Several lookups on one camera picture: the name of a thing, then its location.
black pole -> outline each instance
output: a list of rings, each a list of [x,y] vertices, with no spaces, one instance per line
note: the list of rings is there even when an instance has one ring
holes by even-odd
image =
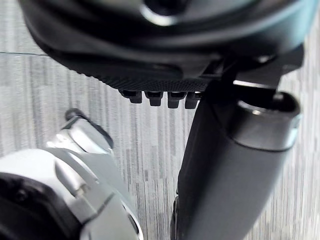
[[[178,176],[171,239],[242,240],[294,144],[301,114],[291,95],[260,90],[257,98],[246,89],[241,100],[242,90],[223,88],[212,84],[196,111]]]

gray floor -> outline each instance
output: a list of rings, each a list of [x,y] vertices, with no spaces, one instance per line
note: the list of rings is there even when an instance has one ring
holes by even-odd
[[[297,144],[246,240],[320,239],[319,24],[318,17],[306,43],[304,68],[284,77],[281,86],[303,105]],[[0,156],[41,147],[64,123],[64,112],[80,108],[113,137],[116,163],[145,238],[169,239],[193,110],[150,107],[146,99],[130,104],[117,90],[67,70],[33,43],[14,0],[1,0],[0,77]]]

wood grain floor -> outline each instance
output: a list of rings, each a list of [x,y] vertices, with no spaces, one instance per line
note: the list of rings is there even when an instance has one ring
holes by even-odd
[[[304,68],[281,83],[303,106],[297,143],[246,240],[320,240],[319,24],[318,16],[306,41]],[[117,90],[67,70],[34,44],[14,0],[1,0],[0,78],[0,156],[41,147],[64,123],[64,112],[80,108],[113,137],[116,164],[145,238],[169,239],[177,175],[194,110],[150,107],[147,99],[130,104]]]

circular opening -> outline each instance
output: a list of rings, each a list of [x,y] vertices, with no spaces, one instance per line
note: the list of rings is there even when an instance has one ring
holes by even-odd
[[[144,0],[145,5],[154,13],[172,16],[182,12],[188,0]]]

